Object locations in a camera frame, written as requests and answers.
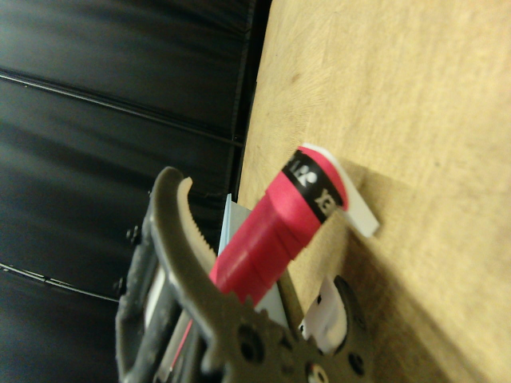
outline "black panel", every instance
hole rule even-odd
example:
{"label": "black panel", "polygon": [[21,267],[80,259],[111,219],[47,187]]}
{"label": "black panel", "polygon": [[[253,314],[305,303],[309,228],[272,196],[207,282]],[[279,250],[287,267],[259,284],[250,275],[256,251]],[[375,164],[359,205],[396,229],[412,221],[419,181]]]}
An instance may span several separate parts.
{"label": "black panel", "polygon": [[112,294],[129,265],[125,232],[165,166],[194,180],[192,213],[216,244],[228,144],[5,81],[0,94],[4,263]]}
{"label": "black panel", "polygon": [[230,137],[252,3],[0,0],[0,67],[203,121]]}
{"label": "black panel", "polygon": [[0,272],[0,381],[117,381],[116,303]]}

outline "dark metal surface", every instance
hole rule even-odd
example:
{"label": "dark metal surface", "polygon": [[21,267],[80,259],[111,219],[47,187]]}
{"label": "dark metal surface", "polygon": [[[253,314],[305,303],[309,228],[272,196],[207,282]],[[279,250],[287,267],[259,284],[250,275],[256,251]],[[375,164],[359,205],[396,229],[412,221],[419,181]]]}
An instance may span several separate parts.
{"label": "dark metal surface", "polygon": [[[322,355],[314,341],[305,341],[297,330],[284,329],[266,313],[256,313],[250,303],[241,305],[234,294],[223,295],[216,289],[184,234],[177,203],[177,188],[182,179],[179,171],[166,168],[153,188],[142,229],[144,238],[135,250],[127,293],[121,298],[117,314],[121,381],[149,383],[160,364],[160,358],[151,356],[161,354],[157,348],[165,346],[163,342],[147,348],[145,337],[154,338],[152,334],[141,336],[141,332],[126,331],[134,318],[135,321],[142,318],[141,293],[149,291],[147,274],[153,276],[156,258],[164,268],[171,300],[176,300],[193,320],[192,336],[185,342],[169,378],[171,382],[307,383],[314,366],[320,366],[316,370],[324,371],[329,382],[370,381],[372,350],[363,315],[349,286],[340,277],[335,285],[347,309],[348,333],[334,355]],[[139,360],[151,363],[142,364]]]}

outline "wooden surface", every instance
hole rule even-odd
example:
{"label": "wooden surface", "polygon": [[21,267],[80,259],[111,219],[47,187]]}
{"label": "wooden surface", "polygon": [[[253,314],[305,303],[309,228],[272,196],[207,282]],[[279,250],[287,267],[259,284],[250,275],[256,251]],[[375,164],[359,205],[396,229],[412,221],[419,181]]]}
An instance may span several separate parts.
{"label": "wooden surface", "polygon": [[239,202],[330,150],[382,223],[335,215],[290,267],[302,308],[342,274],[375,381],[511,381],[511,3],[274,0]]}

